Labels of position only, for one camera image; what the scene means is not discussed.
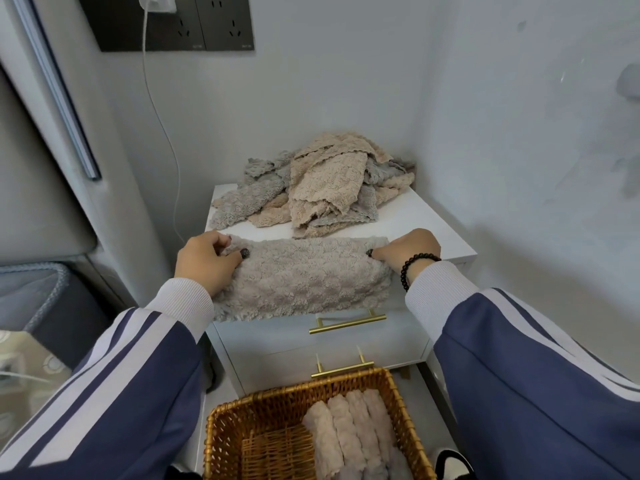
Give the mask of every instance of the floor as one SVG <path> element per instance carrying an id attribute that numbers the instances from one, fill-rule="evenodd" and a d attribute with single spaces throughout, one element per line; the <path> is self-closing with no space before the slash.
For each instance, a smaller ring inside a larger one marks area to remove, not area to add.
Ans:
<path id="1" fill-rule="evenodd" d="M 237 399 L 236 392 L 228 377 L 225 376 L 222 365 L 214 363 L 214 369 L 218 375 L 218 386 L 205 396 L 198 426 L 177 459 L 178 463 L 187 469 L 199 473 L 202 473 L 207 416 L 217 405 Z M 393 371 L 393 375 L 427 454 L 437 448 L 455 447 L 418 368 L 411 365 L 405 368 L 402 375 L 400 371 Z"/>

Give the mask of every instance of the blue jacket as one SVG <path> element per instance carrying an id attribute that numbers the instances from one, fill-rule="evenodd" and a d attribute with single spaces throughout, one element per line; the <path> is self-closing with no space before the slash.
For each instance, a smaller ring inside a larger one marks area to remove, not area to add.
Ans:
<path id="1" fill-rule="evenodd" d="M 450 263 L 428 266 L 406 302 L 435 341 L 478 478 L 640 479 L 640 386 Z M 120 314 L 4 448 L 0 479 L 162 479 L 197 423 L 211 316 L 184 279 Z"/>

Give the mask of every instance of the gray fabric basket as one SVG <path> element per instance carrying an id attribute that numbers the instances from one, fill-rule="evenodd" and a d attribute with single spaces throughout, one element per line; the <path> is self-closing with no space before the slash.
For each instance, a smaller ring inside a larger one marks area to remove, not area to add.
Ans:
<path id="1" fill-rule="evenodd" d="M 0 330 L 29 332 L 71 369 L 108 325 L 95 298 L 66 266 L 0 267 Z"/>

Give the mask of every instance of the black outlet panel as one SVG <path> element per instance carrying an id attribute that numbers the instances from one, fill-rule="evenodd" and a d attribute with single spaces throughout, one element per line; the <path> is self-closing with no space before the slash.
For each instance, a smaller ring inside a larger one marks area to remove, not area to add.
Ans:
<path id="1" fill-rule="evenodd" d="M 142 50 L 138 0 L 79 0 L 103 52 Z M 175 0 L 176 13 L 149 13 L 147 51 L 254 50 L 249 0 Z"/>

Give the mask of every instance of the drawer handle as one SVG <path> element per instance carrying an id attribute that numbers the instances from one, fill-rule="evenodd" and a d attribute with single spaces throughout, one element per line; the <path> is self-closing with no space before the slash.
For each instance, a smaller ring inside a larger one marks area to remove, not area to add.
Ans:
<path id="1" fill-rule="evenodd" d="M 368 317 L 358 318 L 357 320 L 351 320 L 348 322 L 340 322 L 334 325 L 324 325 L 322 322 L 322 318 L 318 317 L 316 318 L 318 326 L 316 328 L 309 329 L 309 335 L 313 335 L 314 333 L 320 333 L 323 331 L 339 330 L 341 328 L 347 328 L 348 326 L 363 325 L 364 323 L 379 322 L 380 320 L 386 319 L 386 314 L 376 315 L 375 313 L 373 313 L 373 310 L 371 308 L 369 309 Z"/>
<path id="2" fill-rule="evenodd" d="M 354 371 L 356 369 L 361 369 L 363 367 L 373 367 L 375 365 L 372 360 L 370 360 L 368 362 L 366 360 L 364 360 L 364 355 L 362 355 L 362 351 L 360 350 L 360 347 L 358 347 L 358 355 L 360 356 L 360 363 L 355 363 L 353 365 L 347 365 L 345 367 L 340 367 L 338 369 L 332 369 L 331 371 L 325 371 L 325 370 L 323 370 L 322 364 L 320 363 L 320 358 L 316 354 L 316 361 L 317 361 L 317 365 L 318 365 L 318 371 L 313 373 L 313 374 L 311 374 L 311 379 L 318 379 L 318 377 L 327 377 L 327 376 L 331 376 L 333 374 L 339 374 L 340 372 Z"/>

